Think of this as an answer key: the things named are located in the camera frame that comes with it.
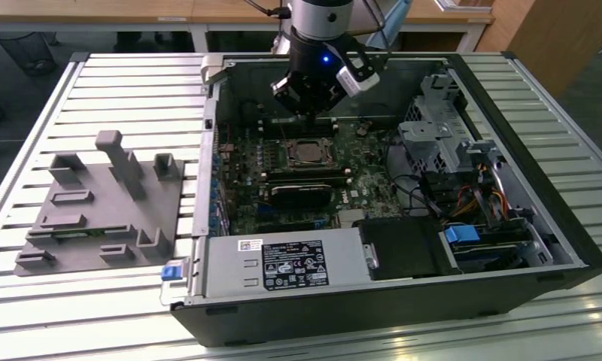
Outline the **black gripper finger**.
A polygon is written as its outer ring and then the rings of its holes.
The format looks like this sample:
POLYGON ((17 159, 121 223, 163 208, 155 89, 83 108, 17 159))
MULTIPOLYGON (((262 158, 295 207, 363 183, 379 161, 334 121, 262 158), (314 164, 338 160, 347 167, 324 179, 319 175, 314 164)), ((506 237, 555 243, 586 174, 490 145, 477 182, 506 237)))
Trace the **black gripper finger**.
POLYGON ((284 76, 271 84, 272 97, 299 120, 311 123, 312 107, 304 93, 296 91, 298 85, 292 76, 284 76))
POLYGON ((315 123, 318 115, 330 111, 346 96, 347 92, 338 80, 334 82, 328 83, 323 82, 318 84, 311 98, 312 100, 310 111, 311 124, 315 123))

